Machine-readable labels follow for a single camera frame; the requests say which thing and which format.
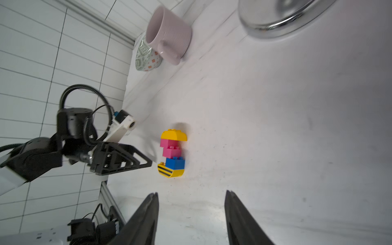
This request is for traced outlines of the yellow curved lego brick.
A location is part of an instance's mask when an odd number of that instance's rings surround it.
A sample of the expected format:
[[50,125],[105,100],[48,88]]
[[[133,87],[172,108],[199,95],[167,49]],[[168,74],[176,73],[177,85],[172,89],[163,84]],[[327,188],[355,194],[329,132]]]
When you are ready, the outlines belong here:
[[161,139],[187,141],[187,135],[181,130],[168,129],[162,133]]

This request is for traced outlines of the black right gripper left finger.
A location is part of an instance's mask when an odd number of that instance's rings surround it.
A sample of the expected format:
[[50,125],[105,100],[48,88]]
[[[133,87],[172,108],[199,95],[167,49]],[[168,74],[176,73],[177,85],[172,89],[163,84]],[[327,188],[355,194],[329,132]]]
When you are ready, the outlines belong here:
[[159,215],[158,193],[149,194],[109,245],[154,245]]

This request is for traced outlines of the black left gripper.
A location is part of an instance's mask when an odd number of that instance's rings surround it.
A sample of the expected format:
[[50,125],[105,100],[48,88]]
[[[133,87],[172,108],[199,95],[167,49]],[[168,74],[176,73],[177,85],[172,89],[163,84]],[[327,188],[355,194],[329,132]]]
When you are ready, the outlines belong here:
[[152,166],[153,161],[136,147],[100,142],[92,154],[90,170],[100,176]]

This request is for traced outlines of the pink lego brick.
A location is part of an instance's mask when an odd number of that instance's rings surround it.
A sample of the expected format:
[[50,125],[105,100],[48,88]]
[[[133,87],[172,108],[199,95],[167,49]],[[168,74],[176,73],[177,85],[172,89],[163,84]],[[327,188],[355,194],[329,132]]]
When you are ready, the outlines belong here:
[[163,149],[163,157],[174,159],[175,157],[182,157],[182,151],[180,147],[168,147]]
[[162,148],[170,148],[170,147],[177,147],[178,141],[176,140],[169,140],[169,139],[161,139],[160,140],[160,147]]

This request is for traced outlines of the blue lego brick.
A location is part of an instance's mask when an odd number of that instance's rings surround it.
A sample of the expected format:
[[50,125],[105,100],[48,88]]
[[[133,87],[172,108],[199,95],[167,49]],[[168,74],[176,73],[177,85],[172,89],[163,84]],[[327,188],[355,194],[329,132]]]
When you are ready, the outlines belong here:
[[167,158],[165,166],[173,170],[185,169],[185,160],[182,157]]

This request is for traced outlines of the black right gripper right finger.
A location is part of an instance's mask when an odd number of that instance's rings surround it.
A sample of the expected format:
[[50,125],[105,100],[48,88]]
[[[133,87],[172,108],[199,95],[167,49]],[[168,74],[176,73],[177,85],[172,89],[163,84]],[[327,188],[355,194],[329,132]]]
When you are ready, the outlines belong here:
[[233,191],[226,191],[225,215],[230,245],[274,245]]

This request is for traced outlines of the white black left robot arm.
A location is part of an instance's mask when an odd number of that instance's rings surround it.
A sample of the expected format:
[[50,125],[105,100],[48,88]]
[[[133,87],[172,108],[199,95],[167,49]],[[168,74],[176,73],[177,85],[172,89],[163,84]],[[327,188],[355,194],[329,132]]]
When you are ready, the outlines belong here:
[[103,139],[92,125],[94,111],[85,108],[60,109],[57,132],[51,137],[39,137],[24,144],[1,147],[10,152],[1,157],[1,194],[32,182],[53,168],[63,165],[86,164],[91,173],[107,176],[152,166],[152,160],[136,147],[119,141],[136,126],[127,112],[109,112],[110,123]]

